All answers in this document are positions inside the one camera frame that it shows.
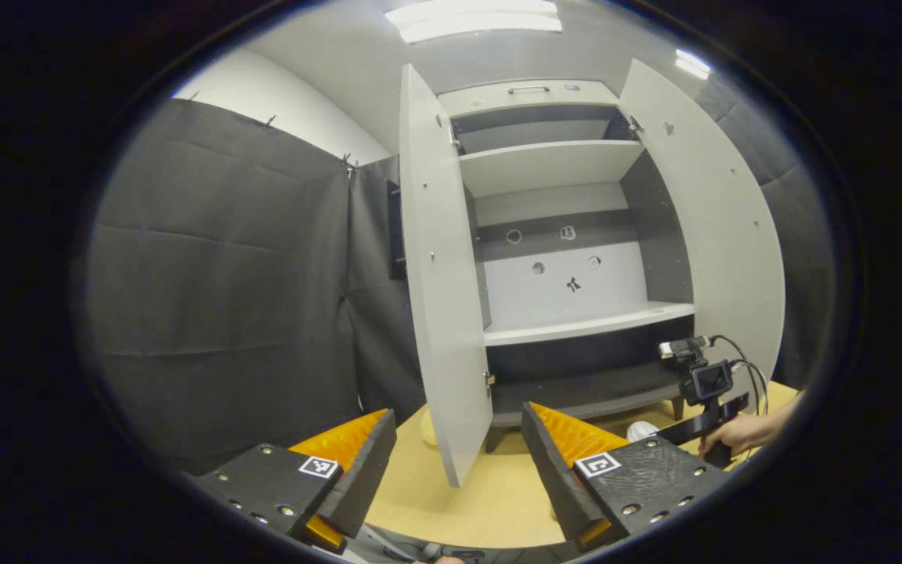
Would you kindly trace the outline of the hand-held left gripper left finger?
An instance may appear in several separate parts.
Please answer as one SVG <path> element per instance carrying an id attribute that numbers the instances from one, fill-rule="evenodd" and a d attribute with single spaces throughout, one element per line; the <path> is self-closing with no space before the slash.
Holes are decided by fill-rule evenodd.
<path id="1" fill-rule="evenodd" d="M 340 555 L 364 525 L 396 440 L 396 415 L 381 408 L 293 446 L 258 443 L 191 481 L 275 537 Z"/>

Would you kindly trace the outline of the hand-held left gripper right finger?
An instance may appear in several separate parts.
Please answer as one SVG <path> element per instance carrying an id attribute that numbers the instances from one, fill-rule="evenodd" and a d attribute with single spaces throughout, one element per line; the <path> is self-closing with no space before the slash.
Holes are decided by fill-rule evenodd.
<path id="1" fill-rule="evenodd" d="M 719 458 L 687 452 L 666 431 L 628 440 L 532 401 L 521 434 L 563 537 L 581 552 L 654 529 L 730 478 Z"/>

